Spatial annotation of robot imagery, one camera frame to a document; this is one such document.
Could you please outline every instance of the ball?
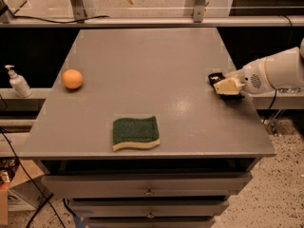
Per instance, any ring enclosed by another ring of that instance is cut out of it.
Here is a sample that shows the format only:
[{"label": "ball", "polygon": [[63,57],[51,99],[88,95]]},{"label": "ball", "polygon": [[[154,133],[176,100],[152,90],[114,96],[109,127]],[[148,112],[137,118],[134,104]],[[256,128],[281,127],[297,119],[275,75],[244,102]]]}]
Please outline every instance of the ball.
[{"label": "ball", "polygon": [[79,88],[84,82],[83,75],[75,69],[65,71],[62,80],[65,87],[69,89]]}]

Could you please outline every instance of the black cable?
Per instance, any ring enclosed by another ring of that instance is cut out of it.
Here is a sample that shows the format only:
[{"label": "black cable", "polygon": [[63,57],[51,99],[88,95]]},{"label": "black cable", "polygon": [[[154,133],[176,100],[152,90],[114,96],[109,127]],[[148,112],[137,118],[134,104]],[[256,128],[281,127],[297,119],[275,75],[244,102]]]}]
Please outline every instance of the black cable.
[{"label": "black cable", "polygon": [[2,126],[0,126],[0,130],[2,130],[5,133],[24,133],[24,132],[26,132],[26,131],[13,131],[13,132],[11,132],[11,131],[8,131],[7,129],[3,128]]},{"label": "black cable", "polygon": [[76,217],[76,214],[67,206],[66,199],[63,199],[63,203],[64,203],[65,208],[68,210],[68,212],[69,212],[73,217]]},{"label": "black cable", "polygon": [[35,219],[35,217],[38,215],[38,213],[40,212],[40,210],[42,210],[43,207],[46,206],[46,204],[50,201],[51,198],[53,198],[53,194],[51,194],[39,207],[38,209],[36,210],[35,214],[30,218],[28,224],[27,224],[27,227],[26,228],[29,228],[32,221]]},{"label": "black cable", "polygon": [[286,15],[283,15],[284,18],[286,18],[288,21],[289,21],[289,24],[291,25],[291,34],[289,36],[289,40],[288,40],[288,43],[287,43],[287,47],[290,45],[291,43],[291,40],[292,40],[292,36],[293,36],[293,31],[294,31],[294,25],[293,25],[293,22],[291,21],[291,19],[289,17],[287,17]]},{"label": "black cable", "polygon": [[[15,150],[13,149],[13,147],[12,147],[12,145],[11,145],[11,143],[10,143],[10,140],[9,140],[8,137],[5,135],[5,133],[4,133],[4,131],[2,130],[2,128],[0,128],[0,130],[1,130],[1,134],[3,135],[3,137],[6,139],[7,143],[9,144],[9,147],[10,147],[12,153],[14,154],[15,158],[20,162],[20,159],[19,159],[19,157],[17,156]],[[22,167],[22,169],[24,170],[24,172],[27,174],[27,176],[29,177],[29,179],[31,180],[31,182],[32,182],[32,183],[35,185],[35,187],[38,189],[38,191],[41,193],[41,195],[42,195],[45,199],[47,199],[46,195],[43,193],[43,191],[41,191],[40,187],[39,187],[39,186],[37,185],[37,183],[32,179],[32,177],[29,175],[28,171],[26,170],[26,168],[24,167],[24,165],[23,165],[21,162],[20,162],[20,166]],[[64,225],[64,223],[63,223],[63,221],[60,219],[60,217],[59,217],[57,211],[56,211],[55,208],[53,207],[53,205],[52,205],[50,202],[48,202],[48,204],[49,204],[49,206],[52,208],[52,210],[54,211],[54,213],[55,213],[55,215],[57,216],[58,220],[60,220],[62,226],[63,226],[64,228],[66,228],[65,225]]]},{"label": "black cable", "polygon": [[71,21],[56,21],[56,20],[50,20],[50,19],[44,19],[44,18],[39,18],[39,17],[33,17],[33,16],[26,16],[26,15],[13,15],[14,19],[37,19],[45,22],[50,22],[50,23],[55,23],[55,24],[72,24],[72,23],[77,23],[77,22],[84,22],[86,20],[90,19],[98,19],[98,18],[108,18],[109,16],[107,15],[99,15],[99,16],[93,16],[85,19],[76,19],[76,20],[71,20]]},{"label": "black cable", "polygon": [[273,98],[273,101],[271,102],[271,104],[269,105],[269,107],[268,107],[268,109],[267,109],[267,114],[266,114],[266,116],[264,117],[263,124],[265,124],[265,121],[266,121],[266,119],[268,118],[268,115],[269,115],[269,111],[272,109],[272,107],[273,107],[273,105],[274,105],[274,103],[275,103],[275,101],[276,101],[276,92],[277,92],[277,90],[275,90],[275,96],[274,96],[274,98]]},{"label": "black cable", "polygon": [[1,112],[5,112],[6,110],[7,110],[7,108],[8,108],[8,104],[7,104],[7,102],[3,99],[3,97],[2,97],[2,95],[0,94],[0,98],[1,98],[1,101],[4,103],[4,105],[5,105],[5,107],[4,107],[4,109],[1,111]]}]

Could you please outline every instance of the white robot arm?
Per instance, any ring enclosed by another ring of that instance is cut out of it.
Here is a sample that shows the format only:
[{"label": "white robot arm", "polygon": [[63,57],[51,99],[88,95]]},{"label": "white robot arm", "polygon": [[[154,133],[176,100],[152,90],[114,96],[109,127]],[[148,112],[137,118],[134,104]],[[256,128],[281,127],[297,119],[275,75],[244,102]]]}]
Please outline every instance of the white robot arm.
[{"label": "white robot arm", "polygon": [[304,40],[301,47],[257,59],[230,72],[214,84],[219,95],[238,95],[240,91],[259,94],[275,89],[296,93],[304,86]]}]

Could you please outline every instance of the soap dispenser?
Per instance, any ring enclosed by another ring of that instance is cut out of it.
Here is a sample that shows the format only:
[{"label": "soap dispenser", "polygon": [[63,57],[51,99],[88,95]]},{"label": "soap dispenser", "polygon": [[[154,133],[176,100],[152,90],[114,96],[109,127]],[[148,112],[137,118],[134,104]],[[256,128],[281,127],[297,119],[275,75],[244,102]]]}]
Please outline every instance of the soap dispenser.
[{"label": "soap dispenser", "polygon": [[9,71],[10,85],[16,90],[19,97],[26,98],[31,94],[30,87],[21,75],[18,75],[14,70],[12,70],[13,65],[6,65],[6,69]]}]

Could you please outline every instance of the sponge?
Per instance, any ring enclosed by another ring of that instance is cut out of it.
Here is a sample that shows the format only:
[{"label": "sponge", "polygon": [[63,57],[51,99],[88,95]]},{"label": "sponge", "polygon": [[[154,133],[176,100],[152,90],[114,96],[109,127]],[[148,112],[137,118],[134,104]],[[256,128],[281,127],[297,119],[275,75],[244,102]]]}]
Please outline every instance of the sponge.
[{"label": "sponge", "polygon": [[156,117],[121,118],[113,123],[113,150],[153,148],[161,143]]}]

